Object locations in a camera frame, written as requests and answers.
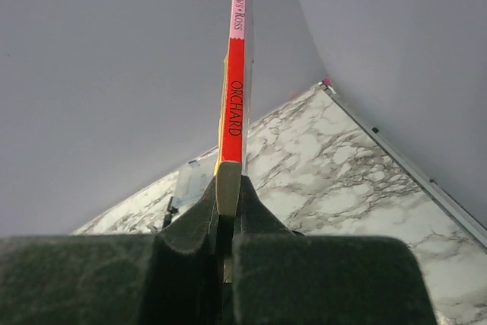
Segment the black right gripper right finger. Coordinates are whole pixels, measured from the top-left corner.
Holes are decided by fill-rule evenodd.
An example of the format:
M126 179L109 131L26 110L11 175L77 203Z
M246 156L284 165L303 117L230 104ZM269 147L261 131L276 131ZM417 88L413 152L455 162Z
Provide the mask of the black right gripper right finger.
M295 234L240 184L232 284L238 324L434 324L419 264L387 236Z

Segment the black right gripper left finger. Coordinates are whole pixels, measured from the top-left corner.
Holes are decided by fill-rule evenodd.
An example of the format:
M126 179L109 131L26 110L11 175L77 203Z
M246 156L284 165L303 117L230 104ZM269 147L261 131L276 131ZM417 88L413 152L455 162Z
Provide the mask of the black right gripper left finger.
M215 324L215 188L157 234L6 237L3 324Z

